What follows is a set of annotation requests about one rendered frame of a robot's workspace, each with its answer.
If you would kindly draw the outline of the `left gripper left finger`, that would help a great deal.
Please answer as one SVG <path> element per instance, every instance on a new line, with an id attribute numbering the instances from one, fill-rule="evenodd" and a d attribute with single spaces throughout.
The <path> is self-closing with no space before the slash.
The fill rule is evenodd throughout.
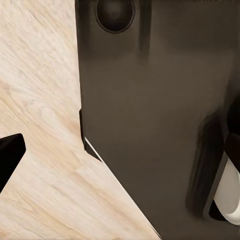
<path id="1" fill-rule="evenodd" d="M 0 138 L 0 193 L 26 152 L 21 133 Z"/>

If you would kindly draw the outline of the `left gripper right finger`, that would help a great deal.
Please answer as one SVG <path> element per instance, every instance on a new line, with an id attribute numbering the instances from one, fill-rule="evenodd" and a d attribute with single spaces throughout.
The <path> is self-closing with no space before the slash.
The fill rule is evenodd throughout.
<path id="1" fill-rule="evenodd" d="M 235 133 L 228 133 L 224 151 L 240 173 L 240 135 Z"/>

